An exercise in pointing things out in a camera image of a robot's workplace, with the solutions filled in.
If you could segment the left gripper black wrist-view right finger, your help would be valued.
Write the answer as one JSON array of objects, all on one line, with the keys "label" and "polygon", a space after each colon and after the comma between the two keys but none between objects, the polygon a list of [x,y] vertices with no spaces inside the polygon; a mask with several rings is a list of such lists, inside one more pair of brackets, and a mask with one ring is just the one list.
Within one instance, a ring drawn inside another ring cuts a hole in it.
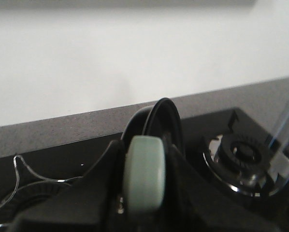
[{"label": "left gripper black wrist-view right finger", "polygon": [[163,232],[278,232],[207,183],[172,145],[166,154]]}]

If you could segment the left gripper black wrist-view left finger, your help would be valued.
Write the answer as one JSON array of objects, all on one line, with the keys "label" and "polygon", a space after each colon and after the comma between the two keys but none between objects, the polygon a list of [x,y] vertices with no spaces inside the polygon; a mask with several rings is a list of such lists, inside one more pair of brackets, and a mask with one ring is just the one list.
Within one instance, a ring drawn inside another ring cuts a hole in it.
[{"label": "left gripper black wrist-view left finger", "polygon": [[99,160],[71,187],[21,212],[11,232],[102,232],[120,190],[124,146],[112,140]]}]

